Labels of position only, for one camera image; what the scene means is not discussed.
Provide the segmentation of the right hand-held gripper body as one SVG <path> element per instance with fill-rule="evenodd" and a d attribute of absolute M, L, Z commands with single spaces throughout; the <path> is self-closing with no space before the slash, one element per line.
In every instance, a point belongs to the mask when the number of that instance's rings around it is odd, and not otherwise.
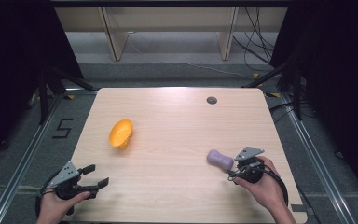
<path fill-rule="evenodd" d="M 264 152 L 264 149 L 246 147 L 244 148 L 234 160 L 238 163 L 237 177 L 242 178 L 250 183 L 258 182 L 264 170 L 264 162 L 257 158 Z"/>

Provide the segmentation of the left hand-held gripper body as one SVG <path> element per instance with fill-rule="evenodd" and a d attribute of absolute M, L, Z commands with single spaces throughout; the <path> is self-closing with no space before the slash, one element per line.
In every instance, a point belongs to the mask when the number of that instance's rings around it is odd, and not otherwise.
<path fill-rule="evenodd" d="M 72 199 L 78 194 L 78 181 L 81 175 L 82 170 L 76 169 L 73 163 L 68 161 L 61 170 L 49 180 L 48 188 L 54 189 L 60 199 Z"/>

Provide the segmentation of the purple soap bar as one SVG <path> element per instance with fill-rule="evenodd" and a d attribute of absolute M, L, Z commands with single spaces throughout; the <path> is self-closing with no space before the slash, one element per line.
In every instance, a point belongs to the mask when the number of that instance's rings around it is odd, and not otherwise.
<path fill-rule="evenodd" d="M 233 166 L 233 159 L 221 154 L 217 150 L 211 150 L 207 155 L 207 162 L 211 165 L 221 168 L 223 171 L 229 171 Z"/>

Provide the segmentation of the person's right hand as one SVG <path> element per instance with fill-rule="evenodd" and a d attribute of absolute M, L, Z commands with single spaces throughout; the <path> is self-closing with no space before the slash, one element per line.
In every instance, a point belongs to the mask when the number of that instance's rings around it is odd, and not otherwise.
<path fill-rule="evenodd" d="M 256 201 L 269 210 L 272 215 L 282 215 L 288 210 L 282 189 L 272 176 L 263 174 L 256 183 L 247 182 L 242 178 L 236 178 L 234 182 L 247 189 Z"/>

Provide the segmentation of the person's left hand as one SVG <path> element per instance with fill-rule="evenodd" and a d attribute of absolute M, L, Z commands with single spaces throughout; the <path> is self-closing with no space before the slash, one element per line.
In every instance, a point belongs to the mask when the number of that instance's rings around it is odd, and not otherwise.
<path fill-rule="evenodd" d="M 70 208 L 85 201 L 90 196 L 88 191 L 77 194 L 74 198 L 63 200 L 55 191 L 49 189 L 42 195 L 40 213 L 36 224 L 59 224 Z"/>

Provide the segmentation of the black tape floor number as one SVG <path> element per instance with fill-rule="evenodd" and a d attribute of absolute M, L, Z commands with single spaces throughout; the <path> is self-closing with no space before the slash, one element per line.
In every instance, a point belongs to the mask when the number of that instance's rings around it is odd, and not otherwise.
<path fill-rule="evenodd" d="M 64 139 L 67 138 L 69 133 L 72 131 L 70 127 L 73 119 L 61 119 L 57 128 L 56 133 L 52 136 L 53 139 Z"/>

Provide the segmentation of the black tripod stand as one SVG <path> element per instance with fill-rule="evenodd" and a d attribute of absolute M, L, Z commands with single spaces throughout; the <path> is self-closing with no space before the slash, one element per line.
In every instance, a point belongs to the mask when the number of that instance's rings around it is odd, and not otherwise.
<path fill-rule="evenodd" d="M 63 95 L 66 93 L 66 88 L 62 84 L 63 79 L 66 79 L 87 91 L 96 91 L 96 88 L 85 82 L 82 78 L 74 77 L 56 67 L 45 66 L 38 76 L 41 124 L 47 120 L 49 114 L 48 90 L 51 90 L 54 95 Z"/>
<path fill-rule="evenodd" d="M 300 111 L 301 74 L 296 59 L 293 57 L 290 57 L 272 71 L 267 72 L 261 78 L 245 85 L 245 88 L 255 88 L 279 74 L 281 74 L 281 77 L 278 81 L 277 88 L 279 91 L 288 91 L 290 87 L 293 88 L 294 112 L 296 117 L 302 120 Z"/>

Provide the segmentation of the black curtain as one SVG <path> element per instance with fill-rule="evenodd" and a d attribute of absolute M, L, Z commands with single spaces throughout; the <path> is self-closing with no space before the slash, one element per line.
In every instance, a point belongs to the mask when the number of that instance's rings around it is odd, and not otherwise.
<path fill-rule="evenodd" d="M 290 57 L 358 179 L 358 0 L 290 0 L 271 63 Z"/>
<path fill-rule="evenodd" d="M 47 65 L 83 77 L 50 0 L 0 0 L 0 145 Z"/>

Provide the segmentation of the white background desk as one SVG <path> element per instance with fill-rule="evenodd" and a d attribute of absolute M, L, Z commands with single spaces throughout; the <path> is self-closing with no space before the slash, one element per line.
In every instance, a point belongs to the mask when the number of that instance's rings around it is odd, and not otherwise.
<path fill-rule="evenodd" d="M 214 32 L 221 57 L 229 58 L 233 35 L 257 24 L 281 30 L 286 7 L 56 7 L 66 32 L 103 32 L 111 57 L 121 59 L 130 32 Z"/>

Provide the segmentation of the aluminium floor rail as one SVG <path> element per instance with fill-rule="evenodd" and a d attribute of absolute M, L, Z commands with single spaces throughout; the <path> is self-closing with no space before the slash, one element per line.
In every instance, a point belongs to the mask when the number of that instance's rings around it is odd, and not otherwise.
<path fill-rule="evenodd" d="M 336 210 L 337 216 L 340 219 L 341 224 L 356 224 L 356 220 L 349 208 L 349 205 L 343 195 L 341 194 L 339 188 L 337 187 L 336 182 L 333 177 L 327 170 L 327 167 L 320 156 L 316 146 L 310 138 L 310 134 L 307 131 L 303 121 L 297 118 L 297 115 L 294 110 L 288 109 L 289 118 L 292 121 L 296 133 L 299 136 L 304 148 L 307 151 L 307 154 L 310 158 L 310 161 L 315 168 L 315 171 L 326 191 L 328 198 L 330 199 L 331 204 Z"/>
<path fill-rule="evenodd" d="M 18 187 L 23 180 L 26 172 L 28 171 L 32 160 L 34 159 L 34 156 L 37 152 L 37 149 L 47 133 L 47 129 L 52 120 L 52 117 L 61 101 L 62 95 L 57 95 L 51 100 L 51 103 L 48 106 L 47 116 L 44 118 L 44 121 L 38 125 L 31 143 L 26 148 L 23 156 L 21 157 L 20 162 L 14 170 L 12 177 L 9 179 L 8 183 L 3 188 L 0 194 L 0 223 L 2 222 L 3 218 L 7 213 L 8 208 L 12 203 L 18 190 Z"/>

